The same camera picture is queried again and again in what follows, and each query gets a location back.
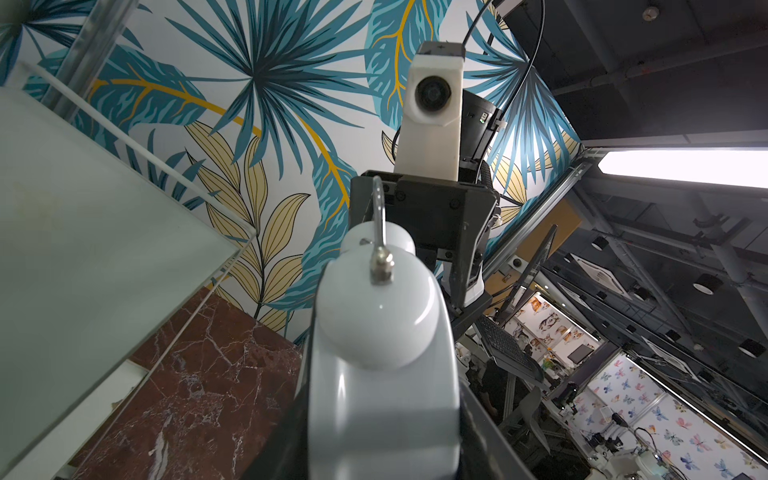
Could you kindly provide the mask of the white twin-bell alarm clock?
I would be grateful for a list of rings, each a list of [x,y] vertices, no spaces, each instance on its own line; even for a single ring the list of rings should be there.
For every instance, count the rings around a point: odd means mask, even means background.
[[[447,307],[410,235],[388,235],[383,184],[318,284],[308,360],[313,479],[451,479],[460,392]]]

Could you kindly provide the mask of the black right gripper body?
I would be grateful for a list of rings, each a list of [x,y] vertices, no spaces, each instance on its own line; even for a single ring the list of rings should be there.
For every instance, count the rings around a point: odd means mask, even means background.
[[[372,218],[376,176],[382,180],[386,220],[409,233],[416,256],[428,269],[439,261],[448,264],[451,299],[468,299],[499,212],[496,192],[480,184],[367,171],[350,182],[350,227]]]

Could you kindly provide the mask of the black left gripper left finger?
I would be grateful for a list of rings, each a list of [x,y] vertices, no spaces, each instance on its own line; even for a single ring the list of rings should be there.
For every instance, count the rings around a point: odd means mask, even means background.
[[[303,352],[297,392],[260,453],[240,476],[244,480],[309,479],[309,377],[311,348]]]

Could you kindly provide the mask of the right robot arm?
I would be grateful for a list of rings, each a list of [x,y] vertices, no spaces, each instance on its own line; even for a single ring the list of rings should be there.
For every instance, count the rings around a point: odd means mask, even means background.
[[[395,279],[400,248],[389,235],[396,225],[428,269],[447,263],[450,297],[457,305],[466,302],[482,281],[500,216],[500,196],[483,159],[500,125],[500,109],[467,90],[432,81],[408,96],[392,171],[368,170],[352,181],[352,222],[372,227],[372,284]]]

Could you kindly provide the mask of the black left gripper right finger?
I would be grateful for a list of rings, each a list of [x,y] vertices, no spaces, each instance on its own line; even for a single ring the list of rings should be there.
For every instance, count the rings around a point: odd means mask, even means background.
[[[513,451],[469,385],[460,380],[460,459],[464,480],[533,480],[534,475]]]

